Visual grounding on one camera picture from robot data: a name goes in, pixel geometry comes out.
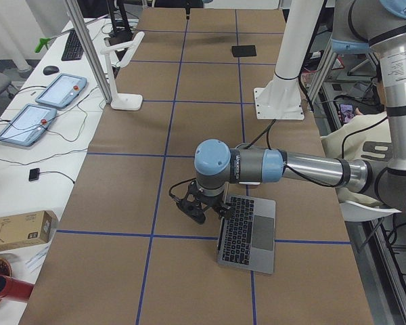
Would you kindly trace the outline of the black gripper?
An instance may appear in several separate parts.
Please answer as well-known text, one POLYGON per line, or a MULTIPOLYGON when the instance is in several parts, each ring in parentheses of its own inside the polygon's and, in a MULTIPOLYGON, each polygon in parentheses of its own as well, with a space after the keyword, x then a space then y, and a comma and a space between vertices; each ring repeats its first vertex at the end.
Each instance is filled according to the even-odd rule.
POLYGON ((219 217, 229 220, 232 216, 232 210, 230 206, 225 204, 224 200, 224 193, 220 193, 217 196, 205 196, 203 199, 205 204, 203 211, 206 212, 208 209, 212 209, 219 217))

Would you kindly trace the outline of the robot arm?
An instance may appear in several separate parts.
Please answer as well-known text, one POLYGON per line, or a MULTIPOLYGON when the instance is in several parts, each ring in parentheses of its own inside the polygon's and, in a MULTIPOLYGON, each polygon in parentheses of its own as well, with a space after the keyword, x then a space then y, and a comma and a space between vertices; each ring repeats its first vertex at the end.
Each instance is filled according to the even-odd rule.
POLYGON ((347 161, 283 150, 229 148, 208 139, 196 149, 196 198, 213 205, 226 183, 297 178, 346 187, 406 213, 406 1, 337 1, 332 46, 339 52, 370 49, 380 59, 392 157, 388 162, 347 161))

